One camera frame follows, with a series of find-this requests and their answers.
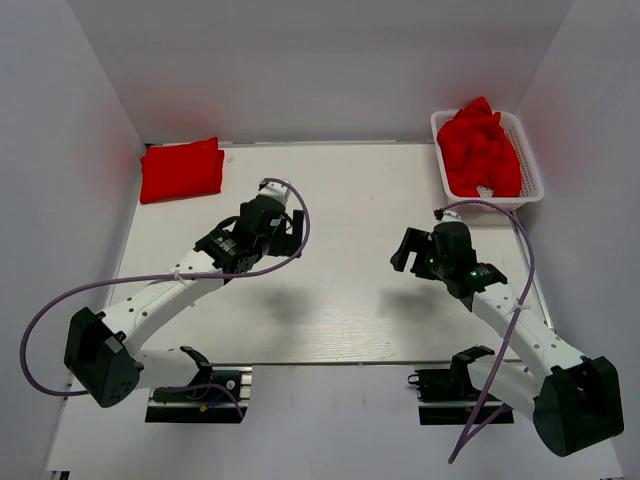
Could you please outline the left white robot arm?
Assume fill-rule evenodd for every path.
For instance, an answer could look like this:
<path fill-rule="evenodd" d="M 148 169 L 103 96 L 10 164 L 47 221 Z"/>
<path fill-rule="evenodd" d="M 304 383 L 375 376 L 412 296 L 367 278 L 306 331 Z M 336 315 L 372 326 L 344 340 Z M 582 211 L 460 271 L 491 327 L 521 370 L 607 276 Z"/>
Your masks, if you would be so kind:
<path fill-rule="evenodd" d="M 184 393 L 199 399 L 213 382 L 207 358 L 188 346 L 167 351 L 144 344 L 186 308 L 245 274 L 266 256 L 291 257 L 303 242 L 304 213 L 285 211 L 282 200 L 258 195 L 240 206 L 195 243 L 166 281 L 153 281 L 138 293 L 98 313 L 83 308 L 70 321 L 64 364 L 103 408 L 136 389 Z"/>

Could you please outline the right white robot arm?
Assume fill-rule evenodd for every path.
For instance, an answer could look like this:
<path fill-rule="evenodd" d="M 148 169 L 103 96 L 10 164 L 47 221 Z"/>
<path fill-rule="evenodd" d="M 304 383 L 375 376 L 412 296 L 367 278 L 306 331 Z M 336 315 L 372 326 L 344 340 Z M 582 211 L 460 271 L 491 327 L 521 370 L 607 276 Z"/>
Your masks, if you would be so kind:
<path fill-rule="evenodd" d="M 530 420 L 543 444 L 566 457 L 624 430 L 619 376 L 605 357 L 590 358 L 561 339 L 514 293 L 495 266 L 481 263 L 468 227 L 442 222 L 431 232 L 406 230 L 391 257 L 393 268 L 442 282 L 449 295 L 506 342 L 522 368 L 478 345 L 456 353 L 448 369 L 422 369 L 408 381 L 423 402 L 474 402 L 487 398 Z"/>

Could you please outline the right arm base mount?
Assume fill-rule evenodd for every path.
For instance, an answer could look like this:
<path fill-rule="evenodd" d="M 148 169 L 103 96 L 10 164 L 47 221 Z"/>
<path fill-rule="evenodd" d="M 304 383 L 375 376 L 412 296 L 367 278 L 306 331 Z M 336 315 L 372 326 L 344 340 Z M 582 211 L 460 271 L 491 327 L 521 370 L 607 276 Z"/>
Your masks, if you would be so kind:
<path fill-rule="evenodd" d="M 417 369 L 407 377 L 416 391 L 421 426 L 464 426 L 479 392 L 462 393 L 448 368 Z"/>

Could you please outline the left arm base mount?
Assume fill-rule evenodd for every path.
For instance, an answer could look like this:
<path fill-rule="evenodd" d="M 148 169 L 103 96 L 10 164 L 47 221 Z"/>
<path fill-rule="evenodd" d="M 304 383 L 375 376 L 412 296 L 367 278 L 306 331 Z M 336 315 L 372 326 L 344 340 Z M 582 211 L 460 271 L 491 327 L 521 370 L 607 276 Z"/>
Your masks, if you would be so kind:
<path fill-rule="evenodd" d="M 205 387 L 185 392 L 154 390 L 147 403 L 145 422 L 149 424 L 240 424 L 249 406 L 252 368 L 213 367 L 209 374 L 191 384 L 215 383 L 226 388 L 238 404 L 222 390 Z"/>

